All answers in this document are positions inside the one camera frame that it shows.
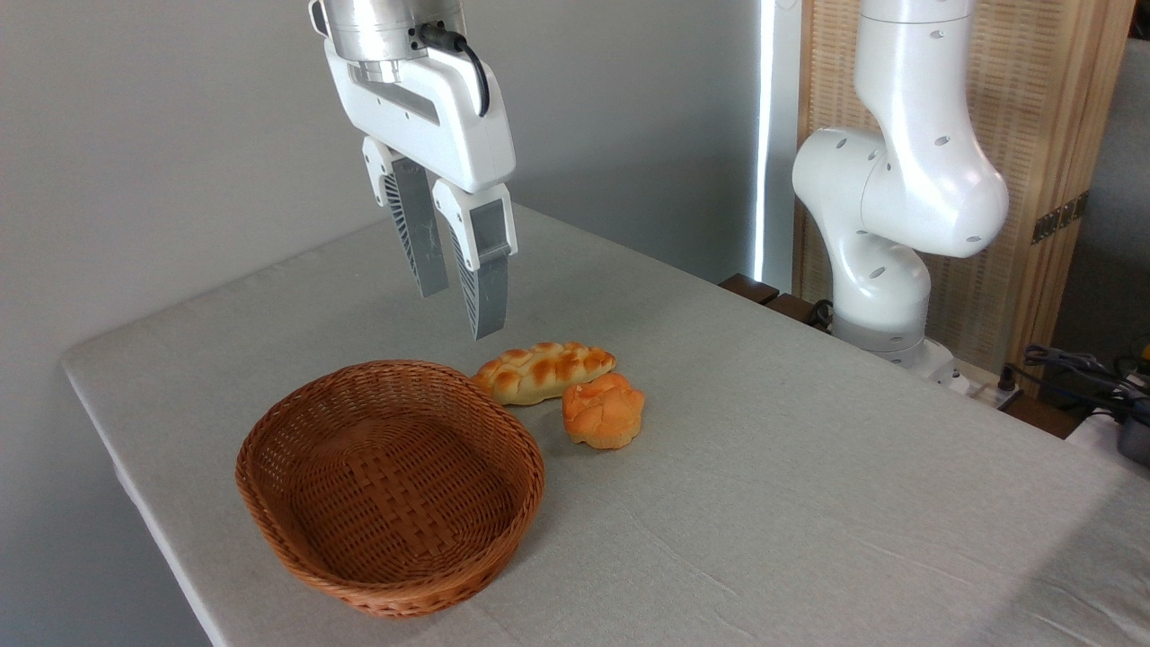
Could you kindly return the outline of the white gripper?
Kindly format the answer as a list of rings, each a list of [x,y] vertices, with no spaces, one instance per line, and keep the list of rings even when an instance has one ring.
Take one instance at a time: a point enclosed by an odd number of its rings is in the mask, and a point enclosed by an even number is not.
[[[394,61],[397,78],[385,83],[338,57],[332,41],[323,45],[342,107],[368,134],[362,144],[368,179],[376,202],[394,221],[420,294],[448,288],[438,208],[455,245],[473,338],[500,331],[509,294],[507,261],[518,253],[518,234],[503,184],[515,172],[515,151],[493,71],[485,70],[490,106],[481,116],[468,57],[431,51]],[[432,188],[436,208],[425,168],[442,177]]]

